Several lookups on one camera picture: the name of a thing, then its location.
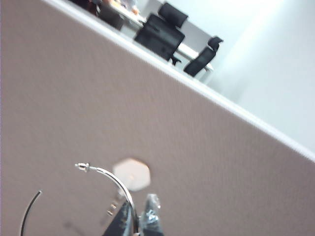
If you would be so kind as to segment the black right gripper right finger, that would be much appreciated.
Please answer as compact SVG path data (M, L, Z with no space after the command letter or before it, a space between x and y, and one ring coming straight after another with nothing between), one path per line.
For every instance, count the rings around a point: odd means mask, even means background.
M141 236L163 236L159 219L160 201L157 194L148 194L139 220Z

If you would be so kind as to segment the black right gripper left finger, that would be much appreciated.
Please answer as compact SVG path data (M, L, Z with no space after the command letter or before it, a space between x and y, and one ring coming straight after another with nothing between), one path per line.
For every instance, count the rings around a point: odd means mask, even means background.
M128 201L125 201L103 236L133 236L137 234L137 218Z

